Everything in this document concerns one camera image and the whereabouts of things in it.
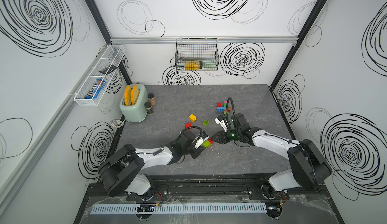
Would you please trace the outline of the long green lego brick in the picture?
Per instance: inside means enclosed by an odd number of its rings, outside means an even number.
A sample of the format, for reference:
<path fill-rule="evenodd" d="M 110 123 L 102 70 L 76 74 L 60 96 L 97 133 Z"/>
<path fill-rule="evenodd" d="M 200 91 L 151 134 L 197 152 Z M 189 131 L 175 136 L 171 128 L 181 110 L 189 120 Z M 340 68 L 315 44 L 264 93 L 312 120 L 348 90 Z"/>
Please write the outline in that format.
<path fill-rule="evenodd" d="M 208 147 L 210 147 L 212 144 L 211 144 L 211 142 L 209 141 L 209 140 L 206 140 L 204 143 L 203 143 L 203 147 L 204 148 L 208 148 Z"/>

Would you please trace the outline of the yellow lego brick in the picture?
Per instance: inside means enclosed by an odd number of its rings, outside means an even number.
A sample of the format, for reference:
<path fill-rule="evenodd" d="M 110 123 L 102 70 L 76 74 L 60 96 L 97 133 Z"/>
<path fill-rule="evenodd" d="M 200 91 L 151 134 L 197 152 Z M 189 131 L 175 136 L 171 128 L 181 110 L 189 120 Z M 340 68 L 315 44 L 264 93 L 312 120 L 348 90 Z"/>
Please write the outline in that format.
<path fill-rule="evenodd" d="M 197 120 L 197 117 L 194 115 L 194 114 L 191 114 L 189 116 L 189 119 L 192 121 L 192 122 L 195 122 Z"/>

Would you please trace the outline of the blue lego brick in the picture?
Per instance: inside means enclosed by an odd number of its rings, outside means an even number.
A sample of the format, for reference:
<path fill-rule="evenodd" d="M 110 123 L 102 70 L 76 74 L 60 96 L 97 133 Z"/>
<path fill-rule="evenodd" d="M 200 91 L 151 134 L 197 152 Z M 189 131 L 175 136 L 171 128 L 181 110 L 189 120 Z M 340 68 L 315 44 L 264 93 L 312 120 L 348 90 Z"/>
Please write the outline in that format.
<path fill-rule="evenodd" d="M 224 107 L 217 107 L 217 112 L 224 112 L 226 108 Z"/>

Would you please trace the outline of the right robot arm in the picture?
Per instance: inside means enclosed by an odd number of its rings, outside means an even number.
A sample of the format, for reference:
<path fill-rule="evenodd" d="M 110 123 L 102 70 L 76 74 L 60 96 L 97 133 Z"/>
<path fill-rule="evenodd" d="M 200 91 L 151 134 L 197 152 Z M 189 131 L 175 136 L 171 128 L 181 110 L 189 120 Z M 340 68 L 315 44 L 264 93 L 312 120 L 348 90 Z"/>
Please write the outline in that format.
<path fill-rule="evenodd" d="M 289 170 L 274 173 L 262 184 L 261 190 L 268 199 L 273 199 L 286 189 L 301 187 L 305 190 L 318 190 L 333 173 L 322 153 L 309 139 L 287 139 L 259 127 L 250 127 L 244 115 L 240 113 L 231 117 L 231 121 L 220 115 L 215 122 L 223 129 L 211 137 L 212 141 L 219 144 L 244 142 L 269 150 L 289 161 Z"/>

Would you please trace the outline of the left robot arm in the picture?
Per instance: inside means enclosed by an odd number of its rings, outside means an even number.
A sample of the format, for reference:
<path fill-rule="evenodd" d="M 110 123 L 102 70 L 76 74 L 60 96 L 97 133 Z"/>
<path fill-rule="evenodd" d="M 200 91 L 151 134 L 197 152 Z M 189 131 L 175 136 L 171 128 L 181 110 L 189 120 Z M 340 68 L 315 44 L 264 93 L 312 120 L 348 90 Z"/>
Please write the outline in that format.
<path fill-rule="evenodd" d="M 140 171 L 182 163 L 187 155 L 196 159 L 206 149 L 207 142 L 209 136 L 200 127 L 187 127 L 176 139 L 159 148 L 140 149 L 126 144 L 107 158 L 97 172 L 110 197 L 124 192 L 148 197 L 155 193 L 155 184 Z"/>

